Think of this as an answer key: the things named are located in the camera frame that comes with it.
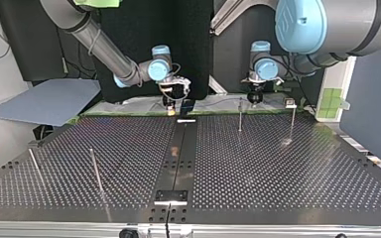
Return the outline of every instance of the metal rod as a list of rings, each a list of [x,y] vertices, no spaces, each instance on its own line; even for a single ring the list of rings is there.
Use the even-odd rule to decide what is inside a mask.
[[[295,107],[295,108],[293,109],[292,130],[293,130],[293,127],[295,126],[296,110],[297,110],[297,107]]]
[[[240,97],[240,102],[239,102],[239,132],[242,131],[242,120],[243,120],[243,100]]]
[[[104,192],[103,184],[101,183],[101,179],[100,179],[100,171],[98,170],[97,159],[95,158],[94,150],[89,149],[89,154],[91,155],[92,164],[94,165],[94,171],[95,171],[95,176],[97,177],[98,187],[100,188],[100,191]]]
[[[32,160],[33,160],[34,167],[36,168],[36,170],[39,170],[40,167],[39,167],[39,164],[37,164],[36,156],[34,155],[33,149],[30,148],[30,149],[29,149],[29,153],[30,153],[30,157],[31,157]]]

